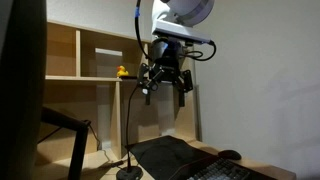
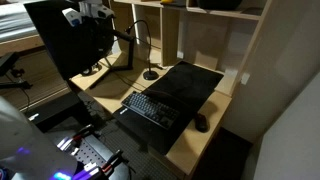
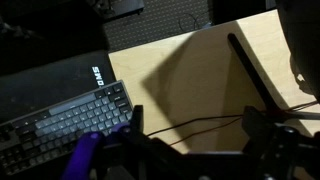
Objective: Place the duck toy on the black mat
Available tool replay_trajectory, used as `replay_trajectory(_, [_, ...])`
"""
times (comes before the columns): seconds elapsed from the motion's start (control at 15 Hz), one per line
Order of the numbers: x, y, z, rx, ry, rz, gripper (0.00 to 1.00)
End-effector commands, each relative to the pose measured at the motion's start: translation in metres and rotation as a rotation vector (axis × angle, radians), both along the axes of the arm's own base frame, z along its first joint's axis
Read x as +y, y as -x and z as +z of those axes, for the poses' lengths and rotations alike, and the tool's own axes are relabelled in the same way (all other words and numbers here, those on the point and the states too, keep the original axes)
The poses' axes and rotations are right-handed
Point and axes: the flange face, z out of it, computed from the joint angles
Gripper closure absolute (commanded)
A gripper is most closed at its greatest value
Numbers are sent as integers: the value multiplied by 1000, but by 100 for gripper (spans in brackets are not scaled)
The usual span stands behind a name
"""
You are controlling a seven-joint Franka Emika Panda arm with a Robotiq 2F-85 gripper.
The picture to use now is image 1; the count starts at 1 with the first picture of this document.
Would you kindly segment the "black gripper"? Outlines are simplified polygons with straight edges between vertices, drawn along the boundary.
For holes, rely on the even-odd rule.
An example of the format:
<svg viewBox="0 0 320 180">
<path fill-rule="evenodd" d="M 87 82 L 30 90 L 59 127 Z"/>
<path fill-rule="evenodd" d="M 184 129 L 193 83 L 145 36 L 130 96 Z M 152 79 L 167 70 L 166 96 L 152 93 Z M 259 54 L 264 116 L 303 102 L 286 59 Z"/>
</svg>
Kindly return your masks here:
<svg viewBox="0 0 320 180">
<path fill-rule="evenodd" d="M 150 105 L 149 90 L 156 91 L 160 82 L 170 82 L 178 89 L 179 107 L 185 106 L 185 95 L 193 89 L 191 71 L 180 70 L 179 60 L 182 58 L 182 45 L 178 41 L 159 38 L 151 44 L 152 66 L 140 65 L 138 85 L 145 90 L 146 105 Z"/>
</svg>

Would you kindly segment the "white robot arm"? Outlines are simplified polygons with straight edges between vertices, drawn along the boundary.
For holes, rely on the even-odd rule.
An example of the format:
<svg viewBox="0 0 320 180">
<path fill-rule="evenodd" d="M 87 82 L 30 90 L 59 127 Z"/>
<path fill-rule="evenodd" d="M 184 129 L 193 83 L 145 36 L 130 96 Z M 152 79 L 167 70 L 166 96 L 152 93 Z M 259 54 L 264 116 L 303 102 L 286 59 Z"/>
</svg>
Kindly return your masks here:
<svg viewBox="0 0 320 180">
<path fill-rule="evenodd" d="M 135 31 L 138 44 L 152 65 L 142 63 L 137 76 L 137 85 L 150 104 L 152 91 L 161 82 L 169 82 L 179 93 L 179 106 L 185 106 L 184 95 L 193 89 L 190 70 L 181 71 L 180 60 L 190 58 L 196 61 L 210 60 L 217 51 L 209 36 L 197 32 L 193 26 L 202 22 L 212 11 L 215 0 L 154 0 L 152 7 L 151 55 L 142 47 L 139 32 L 141 0 L 135 9 Z"/>
</svg>

